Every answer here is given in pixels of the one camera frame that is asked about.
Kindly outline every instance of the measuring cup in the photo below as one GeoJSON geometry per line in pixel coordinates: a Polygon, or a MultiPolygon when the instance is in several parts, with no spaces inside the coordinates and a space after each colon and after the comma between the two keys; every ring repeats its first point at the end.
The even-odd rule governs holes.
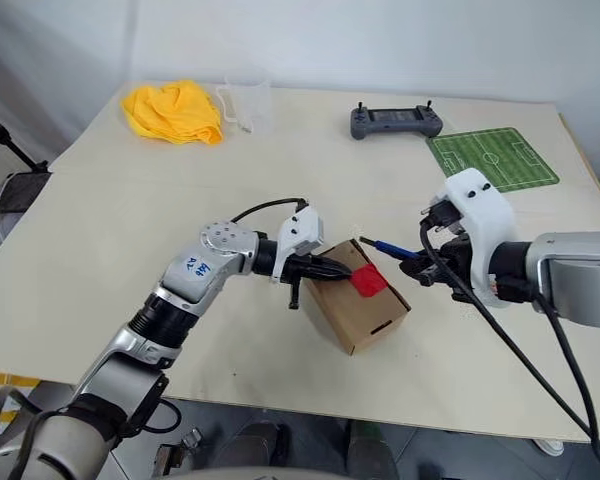
{"type": "Polygon", "coordinates": [[[232,70],[224,76],[225,85],[216,87],[227,122],[237,123],[247,133],[262,134],[273,130],[271,81],[267,72],[256,67],[232,70]],[[233,107],[233,116],[227,110],[225,94],[233,107]]]}

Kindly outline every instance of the floor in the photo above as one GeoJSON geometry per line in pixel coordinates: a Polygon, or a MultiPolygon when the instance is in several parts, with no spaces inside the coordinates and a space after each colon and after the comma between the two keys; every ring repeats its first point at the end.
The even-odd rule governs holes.
{"type": "MultiPolygon", "coordinates": [[[[46,408],[57,408],[70,396],[68,385],[43,382],[31,399],[46,408]]],[[[143,432],[125,440],[110,454],[98,480],[150,478],[160,444],[180,443],[193,427],[204,437],[205,446],[195,459],[195,468],[202,468],[244,425],[261,420],[290,427],[289,466],[346,474],[345,419],[204,402],[173,402],[182,412],[180,427],[169,434],[143,432]]],[[[173,413],[159,407],[149,425],[164,427],[172,421],[173,413]]],[[[417,479],[418,467],[427,463],[440,466],[446,477],[464,480],[600,480],[600,466],[588,445],[565,445],[561,457],[551,458],[523,439],[390,424],[381,424],[380,428],[402,480],[417,479]]],[[[187,457],[182,468],[172,470],[171,474],[186,473],[193,466],[187,457]]]]}

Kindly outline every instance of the black tripod stand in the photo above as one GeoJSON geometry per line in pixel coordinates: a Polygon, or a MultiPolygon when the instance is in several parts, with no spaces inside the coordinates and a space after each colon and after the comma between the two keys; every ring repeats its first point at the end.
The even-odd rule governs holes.
{"type": "Polygon", "coordinates": [[[4,192],[0,194],[0,213],[23,213],[31,206],[42,188],[49,180],[51,173],[47,170],[48,162],[35,163],[11,140],[9,131],[0,123],[0,145],[6,146],[29,169],[30,172],[18,173],[8,183],[3,182],[4,192]]]}

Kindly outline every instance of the soccer field mat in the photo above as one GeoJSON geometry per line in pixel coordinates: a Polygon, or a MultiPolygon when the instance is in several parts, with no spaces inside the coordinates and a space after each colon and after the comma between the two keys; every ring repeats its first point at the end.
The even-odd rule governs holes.
{"type": "Polygon", "coordinates": [[[560,181],[515,128],[443,135],[427,143],[447,177],[474,167],[500,192],[560,181]]]}

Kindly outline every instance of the game controller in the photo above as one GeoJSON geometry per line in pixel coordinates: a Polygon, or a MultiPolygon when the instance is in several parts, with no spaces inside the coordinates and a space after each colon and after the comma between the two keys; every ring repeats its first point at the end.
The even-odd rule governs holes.
{"type": "Polygon", "coordinates": [[[416,108],[368,109],[358,103],[351,110],[351,136],[362,140],[369,133],[377,132],[420,132],[427,137],[435,137],[442,130],[442,120],[427,105],[416,108]]]}

